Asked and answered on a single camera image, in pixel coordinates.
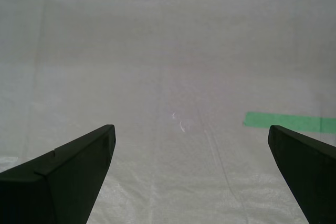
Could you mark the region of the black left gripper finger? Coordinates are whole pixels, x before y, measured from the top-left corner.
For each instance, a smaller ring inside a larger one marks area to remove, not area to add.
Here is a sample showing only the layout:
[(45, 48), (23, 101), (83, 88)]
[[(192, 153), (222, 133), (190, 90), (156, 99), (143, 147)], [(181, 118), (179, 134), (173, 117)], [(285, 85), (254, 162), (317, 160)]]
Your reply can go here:
[(115, 144), (108, 124), (1, 172), (1, 223), (87, 223)]
[(268, 145), (309, 223), (335, 223), (335, 147), (279, 125)]

